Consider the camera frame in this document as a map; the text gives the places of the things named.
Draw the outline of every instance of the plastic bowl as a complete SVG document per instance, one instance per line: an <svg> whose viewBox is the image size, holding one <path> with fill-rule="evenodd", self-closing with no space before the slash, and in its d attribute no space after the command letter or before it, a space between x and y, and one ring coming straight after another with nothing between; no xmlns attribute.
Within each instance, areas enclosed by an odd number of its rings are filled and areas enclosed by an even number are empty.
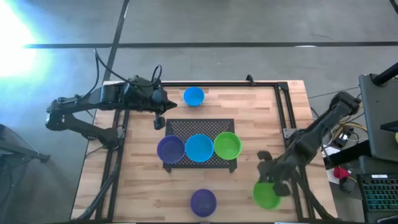
<svg viewBox="0 0 398 224"><path fill-rule="evenodd" d="M231 160L237 158L242 152L242 142L237 135L230 132L219 134L214 140L217 156Z"/></svg>
<svg viewBox="0 0 398 224"><path fill-rule="evenodd" d="M157 145L157 155L167 164L178 162L182 159L184 153L184 142L177 136L166 136Z"/></svg>
<svg viewBox="0 0 398 224"><path fill-rule="evenodd" d="M205 100L205 92L199 87L190 87L184 92L184 101L188 106L199 106L203 100Z"/></svg>
<svg viewBox="0 0 398 224"><path fill-rule="evenodd" d="M274 192L273 183L256 183L253 189L253 199L262 208L275 209L280 204L280 197Z"/></svg>
<svg viewBox="0 0 398 224"><path fill-rule="evenodd" d="M204 134L193 135L185 144L185 153L194 162L205 162L214 153L213 141Z"/></svg>
<svg viewBox="0 0 398 224"><path fill-rule="evenodd" d="M191 209L199 217L207 217L216 210L216 196L207 189L197 190L191 198Z"/></svg>

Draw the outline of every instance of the bright light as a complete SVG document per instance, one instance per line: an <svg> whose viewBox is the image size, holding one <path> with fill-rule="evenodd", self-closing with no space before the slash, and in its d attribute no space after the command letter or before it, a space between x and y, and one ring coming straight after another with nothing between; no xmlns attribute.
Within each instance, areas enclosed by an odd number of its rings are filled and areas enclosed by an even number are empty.
<svg viewBox="0 0 398 224"><path fill-rule="evenodd" d="M22 47L34 44L35 39L4 0L0 0L0 30L0 78L34 75L36 50Z"/></svg>

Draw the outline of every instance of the red object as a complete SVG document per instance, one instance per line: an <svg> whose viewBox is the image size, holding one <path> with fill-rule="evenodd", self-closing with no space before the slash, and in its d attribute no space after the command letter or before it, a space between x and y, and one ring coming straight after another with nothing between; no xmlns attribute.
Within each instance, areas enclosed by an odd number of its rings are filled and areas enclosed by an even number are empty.
<svg viewBox="0 0 398 224"><path fill-rule="evenodd" d="M349 172L347 170L344 170L340 167L335 167L334 171L333 171L333 175L337 178L337 179L343 179L344 177L348 177L349 176Z"/></svg>

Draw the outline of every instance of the concrete floor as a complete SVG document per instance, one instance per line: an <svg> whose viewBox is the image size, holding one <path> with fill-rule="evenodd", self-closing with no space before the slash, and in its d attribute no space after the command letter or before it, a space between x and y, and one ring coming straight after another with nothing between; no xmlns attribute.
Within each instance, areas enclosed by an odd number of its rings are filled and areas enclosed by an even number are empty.
<svg viewBox="0 0 398 224"><path fill-rule="evenodd" d="M123 0L5 2L18 24L30 32L30 44L111 43L123 4ZM121 42L397 41L397 25L388 0L139 0L130 2ZM109 52L99 50L104 61ZM45 109L59 96L84 94L91 88L93 51L30 49L0 56L7 68L0 72L0 123L51 154L46 164L32 161L13 172L14 188L0 209L0 223L66 221L87 141L71 131L47 130ZM359 74L379 73L397 58L398 47L119 49L113 68L125 77L149 78L162 64L163 80L242 80L248 73L258 80L304 80L308 95L314 96L358 86ZM357 95L359 90L350 93ZM322 113L331 97L310 103ZM92 122L86 113L77 117ZM358 122L365 124L363 118ZM339 217L363 220L358 199L348 199L350 195L335 187L333 195Z"/></svg>

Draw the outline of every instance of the black keyboard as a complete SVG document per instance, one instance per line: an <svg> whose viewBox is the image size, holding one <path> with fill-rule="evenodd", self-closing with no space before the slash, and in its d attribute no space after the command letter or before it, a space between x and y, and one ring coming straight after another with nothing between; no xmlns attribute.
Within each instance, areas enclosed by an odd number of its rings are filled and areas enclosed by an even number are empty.
<svg viewBox="0 0 398 224"><path fill-rule="evenodd" d="M398 174L358 175L363 208L367 212L398 212Z"/></svg>

